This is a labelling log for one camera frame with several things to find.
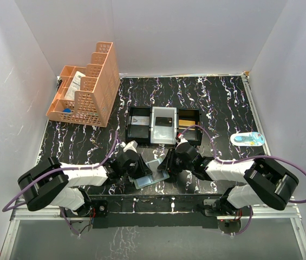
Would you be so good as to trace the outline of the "green card holder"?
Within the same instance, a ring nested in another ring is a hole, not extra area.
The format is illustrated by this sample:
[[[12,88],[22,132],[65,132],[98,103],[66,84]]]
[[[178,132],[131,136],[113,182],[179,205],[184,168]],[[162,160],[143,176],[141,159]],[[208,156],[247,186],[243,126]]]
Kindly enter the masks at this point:
[[[131,177],[128,177],[129,181],[135,185],[137,190],[139,190],[143,187],[150,186],[168,179],[170,175],[167,173],[166,170],[158,170],[158,166],[161,163],[161,158],[148,161],[146,163],[146,166],[152,171],[152,174],[137,179],[132,179]]]

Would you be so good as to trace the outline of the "white plastic bin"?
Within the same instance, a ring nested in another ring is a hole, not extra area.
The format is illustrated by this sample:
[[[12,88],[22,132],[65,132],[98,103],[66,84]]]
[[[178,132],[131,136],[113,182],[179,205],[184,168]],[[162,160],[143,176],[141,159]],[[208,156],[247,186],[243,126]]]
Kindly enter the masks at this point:
[[[170,117],[172,127],[155,126],[156,117]],[[177,136],[177,109],[174,107],[152,107],[151,115],[151,144],[174,145]]]

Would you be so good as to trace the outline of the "black bin with white card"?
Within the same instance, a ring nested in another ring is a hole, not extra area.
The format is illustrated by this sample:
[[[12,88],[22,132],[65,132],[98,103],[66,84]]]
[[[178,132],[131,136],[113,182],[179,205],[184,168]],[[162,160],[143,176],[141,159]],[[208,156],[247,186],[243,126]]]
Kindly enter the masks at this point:
[[[151,144],[152,107],[129,107],[126,116],[125,141],[139,145]]]

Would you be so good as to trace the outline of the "black bin with gold card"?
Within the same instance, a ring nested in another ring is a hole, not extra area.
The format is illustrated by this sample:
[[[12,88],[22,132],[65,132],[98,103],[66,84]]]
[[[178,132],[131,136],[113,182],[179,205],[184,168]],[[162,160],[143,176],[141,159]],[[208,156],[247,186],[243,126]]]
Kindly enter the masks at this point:
[[[202,141],[202,132],[198,127],[200,125],[201,111],[199,109],[178,108],[177,109],[177,135],[184,132],[183,137],[194,146],[200,146]]]

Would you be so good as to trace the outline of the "peach plastic desk organizer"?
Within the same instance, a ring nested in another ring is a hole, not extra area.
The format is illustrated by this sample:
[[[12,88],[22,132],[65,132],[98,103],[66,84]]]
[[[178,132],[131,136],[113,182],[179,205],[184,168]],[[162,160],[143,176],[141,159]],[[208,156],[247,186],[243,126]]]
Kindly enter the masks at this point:
[[[64,98],[75,73],[81,78],[74,100]],[[85,67],[64,66],[61,84],[47,111],[50,121],[106,127],[119,89],[120,77],[113,42],[98,42],[90,63]],[[72,113],[63,113],[66,108]]]

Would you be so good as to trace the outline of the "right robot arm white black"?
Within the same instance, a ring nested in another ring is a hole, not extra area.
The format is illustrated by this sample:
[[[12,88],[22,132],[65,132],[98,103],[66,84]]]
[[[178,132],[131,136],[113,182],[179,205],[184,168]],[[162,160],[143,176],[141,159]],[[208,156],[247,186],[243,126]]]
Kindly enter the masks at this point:
[[[198,206],[202,213],[216,215],[233,215],[246,206],[257,204],[282,211],[299,184],[298,178],[274,159],[219,162],[214,157],[202,156],[185,138],[168,150],[158,169],[169,173],[189,171],[200,180],[241,183],[241,186],[228,188],[211,204]]]

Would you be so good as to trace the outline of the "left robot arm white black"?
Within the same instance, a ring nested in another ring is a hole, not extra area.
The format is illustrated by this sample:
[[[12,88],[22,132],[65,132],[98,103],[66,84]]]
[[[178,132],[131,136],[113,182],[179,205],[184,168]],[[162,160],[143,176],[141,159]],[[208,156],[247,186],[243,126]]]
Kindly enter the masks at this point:
[[[136,141],[131,141],[113,159],[106,157],[94,165],[71,165],[59,162],[56,157],[48,158],[18,178],[29,211],[53,205],[86,216],[91,210],[91,202],[81,187],[99,187],[125,175],[132,179],[152,175],[136,147]]]

